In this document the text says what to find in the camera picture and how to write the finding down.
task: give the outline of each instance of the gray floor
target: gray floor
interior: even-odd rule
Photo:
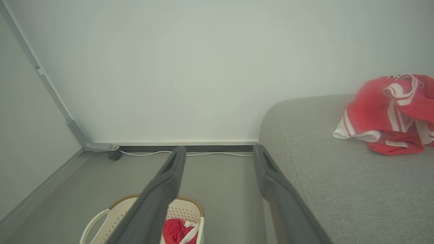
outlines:
[[[5,243],[79,243],[93,216],[126,195],[140,193],[168,155],[124,155],[113,162],[106,153],[95,153]],[[266,243],[252,158],[187,157],[180,195],[193,197],[204,207],[207,244]]]

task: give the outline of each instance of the basket rim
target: basket rim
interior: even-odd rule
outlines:
[[[182,200],[182,201],[189,201],[192,204],[196,205],[196,207],[199,209],[199,212],[201,213],[201,217],[205,217],[205,211],[202,205],[199,203],[198,200],[188,197],[188,196],[178,196],[176,199]]]
[[[128,200],[128,199],[131,199],[131,198],[138,198],[138,197],[139,197],[138,194],[132,194],[132,195],[125,196],[125,197],[123,197],[123,198],[117,200],[114,204],[112,204],[112,205],[109,207],[109,209],[110,209],[110,210],[113,210],[113,208],[116,207],[116,206],[117,206],[118,204],[120,204],[121,202],[123,202],[123,201],[125,201],[125,200]],[[196,200],[196,199],[194,199],[194,198],[192,198],[192,197],[182,196],[182,195],[179,195],[176,199],[177,199],[177,200],[181,200],[181,201],[188,201],[188,202],[191,202],[192,204],[196,205],[196,207],[199,209],[199,212],[201,213],[201,217],[205,217],[205,211],[204,211],[204,208],[202,207],[202,205],[199,203],[198,200]]]

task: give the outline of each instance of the metal bracket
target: metal bracket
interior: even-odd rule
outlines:
[[[80,129],[79,125],[73,119],[66,120],[69,129],[71,129],[72,133],[76,136],[80,145],[86,152],[109,152],[116,151],[119,149],[119,146],[107,144],[107,143],[93,143],[87,139],[84,135],[83,131]]]

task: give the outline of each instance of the white wall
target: white wall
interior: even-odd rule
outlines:
[[[7,2],[96,142],[255,141],[276,102],[434,75],[430,0]]]
[[[0,14],[0,220],[81,146]]]

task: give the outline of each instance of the basket handle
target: basket handle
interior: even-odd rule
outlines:
[[[90,229],[92,229],[93,225],[104,215],[107,215],[107,217],[106,217],[104,223],[101,225],[101,228],[105,225],[105,223],[107,222],[107,220],[109,218],[110,209],[107,208],[107,209],[101,211],[95,217],[93,217],[93,219],[87,224],[86,228],[83,231],[82,237],[80,238],[80,244],[85,244],[86,243],[87,235],[89,234]],[[93,241],[95,241],[95,238],[98,236],[99,232],[101,231],[101,228],[98,230],[98,232],[96,233],[96,235],[93,237],[93,239],[90,242],[90,244],[92,244]]]

